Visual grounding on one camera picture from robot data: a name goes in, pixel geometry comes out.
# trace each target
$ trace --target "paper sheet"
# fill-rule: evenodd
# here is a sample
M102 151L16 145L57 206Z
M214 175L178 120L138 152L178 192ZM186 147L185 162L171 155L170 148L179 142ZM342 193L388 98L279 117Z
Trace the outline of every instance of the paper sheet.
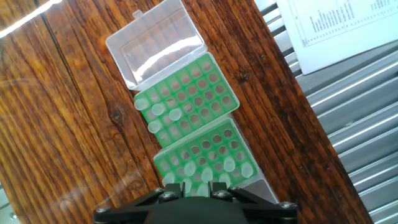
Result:
M398 0L278 0L303 74L398 39Z

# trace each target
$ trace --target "clear plastic lid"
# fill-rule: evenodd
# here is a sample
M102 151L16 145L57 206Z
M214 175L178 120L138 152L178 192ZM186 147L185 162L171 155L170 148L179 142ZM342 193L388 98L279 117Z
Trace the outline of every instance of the clear plastic lid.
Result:
M207 51L180 0L166 0L106 39L131 90L145 90Z

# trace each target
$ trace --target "wooden table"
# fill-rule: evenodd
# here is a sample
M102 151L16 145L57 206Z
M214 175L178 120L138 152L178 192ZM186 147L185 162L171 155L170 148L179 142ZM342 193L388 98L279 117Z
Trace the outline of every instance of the wooden table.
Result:
M43 3L3 0L1 29ZM98 204L159 187L160 146L105 46L156 4L64 0L0 39L0 181L22 223L90 223ZM372 223L253 1L184 4L278 198L300 223Z

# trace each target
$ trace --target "bolt head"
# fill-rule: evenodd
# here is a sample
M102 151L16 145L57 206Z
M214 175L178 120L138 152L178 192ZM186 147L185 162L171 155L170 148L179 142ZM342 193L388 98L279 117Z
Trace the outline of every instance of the bolt head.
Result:
M282 208L288 209L288 208L295 208L297 205L292 203L292 202L281 202L279 204Z
M231 193L229 193L226 190L219 190L219 191L213 193L213 196L220 197L220 198L225 198L225 197L228 197L229 195L231 195Z
M16 220L18 217L17 217L17 215L14 213L14 212L11 212L10 213L10 219L11 220Z
M161 192L163 192L163 191L164 191L163 188L160 188L160 187L158 187L158 188L155 189L155 192L157 192L157 193L161 193Z
M161 197L162 197L162 198L172 198L172 197L175 197L175 193L174 193L174 192L164 192L164 193L161 195Z
M108 212L111 210L111 207L105 206L105 207L101 207L101 208L97 208L97 212L98 213L104 213L104 212Z

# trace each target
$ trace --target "green tip rack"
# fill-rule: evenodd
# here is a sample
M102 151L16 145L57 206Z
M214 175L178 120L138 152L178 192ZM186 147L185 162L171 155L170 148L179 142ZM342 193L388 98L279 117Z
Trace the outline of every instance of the green tip rack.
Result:
M205 53L134 97L137 110L162 147L230 113L239 101L218 68Z
M188 196L206 196L211 180L230 187L259 179L257 164L231 118L221 118L161 150L154 161L164 177L163 185L184 181Z

